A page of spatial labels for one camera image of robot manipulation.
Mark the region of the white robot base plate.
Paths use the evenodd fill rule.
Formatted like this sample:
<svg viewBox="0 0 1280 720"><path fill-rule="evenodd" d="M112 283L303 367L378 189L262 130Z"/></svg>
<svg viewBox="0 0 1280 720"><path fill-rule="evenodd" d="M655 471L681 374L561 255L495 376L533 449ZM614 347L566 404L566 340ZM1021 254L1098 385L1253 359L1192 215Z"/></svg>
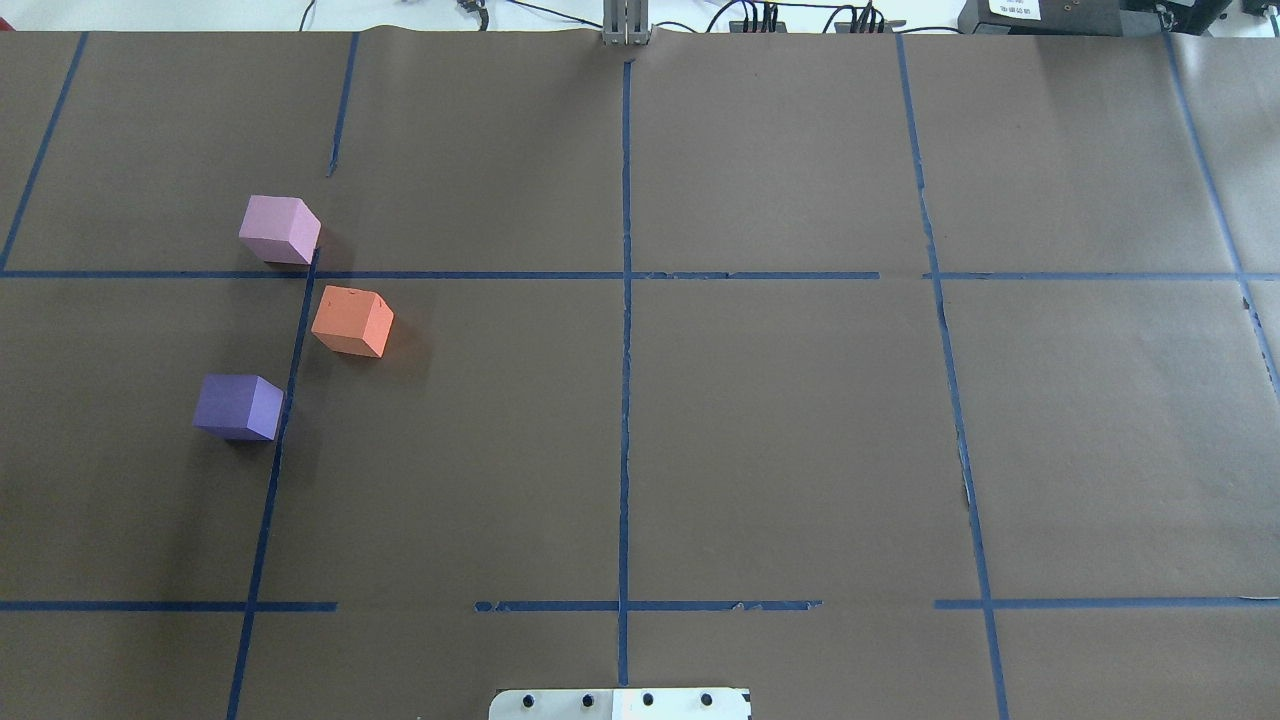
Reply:
<svg viewBox="0 0 1280 720"><path fill-rule="evenodd" d="M751 719L750 691L731 687L509 689L489 719Z"/></svg>

